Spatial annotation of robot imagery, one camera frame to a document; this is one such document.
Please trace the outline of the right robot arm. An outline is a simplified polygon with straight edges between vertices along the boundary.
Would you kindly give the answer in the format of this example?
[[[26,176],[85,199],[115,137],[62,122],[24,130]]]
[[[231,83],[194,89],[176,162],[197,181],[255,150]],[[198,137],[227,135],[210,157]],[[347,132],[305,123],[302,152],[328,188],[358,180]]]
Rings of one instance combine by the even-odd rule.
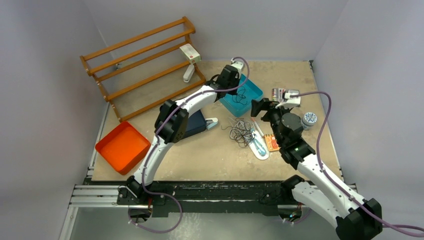
[[[303,139],[301,118],[268,98],[252,100],[251,116],[265,111],[282,159],[307,177],[298,175],[283,182],[280,196],[288,204],[307,205],[330,223],[341,240],[371,240],[383,230],[382,207],[374,198],[365,199],[320,162],[316,151]]]

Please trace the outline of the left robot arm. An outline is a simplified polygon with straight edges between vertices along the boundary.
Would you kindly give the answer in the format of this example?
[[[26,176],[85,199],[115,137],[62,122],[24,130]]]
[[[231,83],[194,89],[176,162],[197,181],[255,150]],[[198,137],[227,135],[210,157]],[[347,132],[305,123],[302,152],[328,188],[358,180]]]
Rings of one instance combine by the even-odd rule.
[[[227,94],[235,94],[240,78],[240,71],[227,64],[220,74],[214,75],[195,93],[177,101],[165,101],[159,108],[151,147],[141,166],[125,183],[132,201],[142,205],[153,194],[149,186],[153,183],[156,171],[168,150],[185,135],[189,117]]]

